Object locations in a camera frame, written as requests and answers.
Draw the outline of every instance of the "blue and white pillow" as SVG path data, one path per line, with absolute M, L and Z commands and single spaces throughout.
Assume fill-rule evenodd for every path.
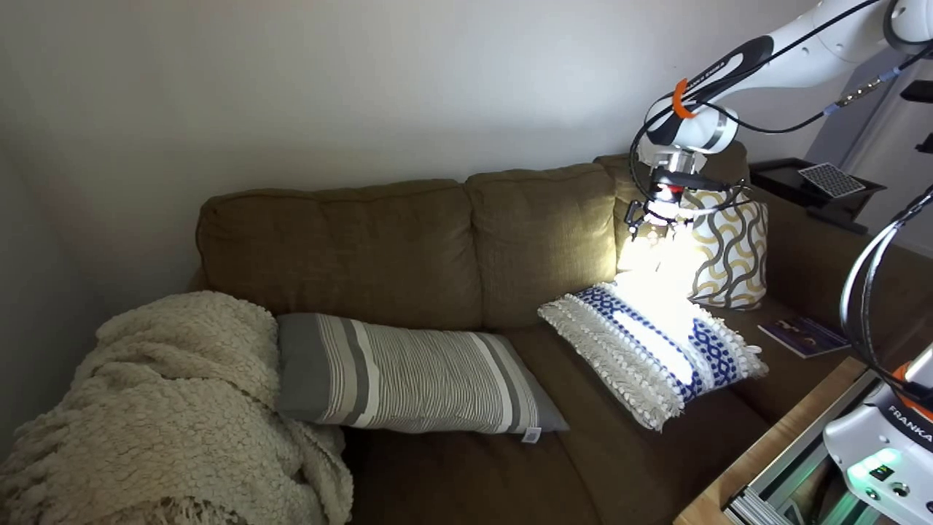
M 766 374 L 760 348 L 745 344 L 697 303 L 649 287 L 598 283 L 546 303 L 538 315 L 653 431 L 691 399 Z

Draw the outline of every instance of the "gray striped pillow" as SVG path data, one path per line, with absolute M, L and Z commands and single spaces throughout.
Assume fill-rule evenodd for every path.
M 502 335 L 279 315 L 276 412 L 394 431 L 535 436 L 566 428 Z

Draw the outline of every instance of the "couch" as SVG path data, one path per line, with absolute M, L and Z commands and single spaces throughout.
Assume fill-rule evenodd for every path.
M 739 145 L 704 172 L 745 176 Z M 837 323 L 839 283 L 865 237 L 769 207 L 769 296 L 713 313 L 760 348 L 769 374 L 700 396 L 665 431 L 642 428 L 535 310 L 610 281 L 627 249 L 632 157 L 483 172 L 357 189 L 257 189 L 210 199 L 199 218 L 201 281 L 283 313 L 333 313 L 419 331 L 502 334 L 550 393 L 569 431 L 513 436 L 347 428 L 352 522 L 669 522 L 720 471 L 839 358 L 801 361 L 755 323 L 795 310 Z M 892 250 L 876 287 L 885 353 L 930 341 L 930 259 Z

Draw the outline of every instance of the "wooden table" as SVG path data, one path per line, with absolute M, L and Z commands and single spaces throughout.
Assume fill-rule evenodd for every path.
M 782 449 L 789 447 L 865 369 L 857 358 L 839 361 L 804 399 L 798 399 L 773 428 L 766 428 L 728 471 L 723 471 L 672 522 L 728 522 L 723 507 L 739 494 Z

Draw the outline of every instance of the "cream blanket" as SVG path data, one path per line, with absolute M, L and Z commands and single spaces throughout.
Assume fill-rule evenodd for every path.
M 18 431 L 0 522 L 350 522 L 340 436 L 274 415 L 274 331 L 215 293 L 101 323 L 66 396 Z

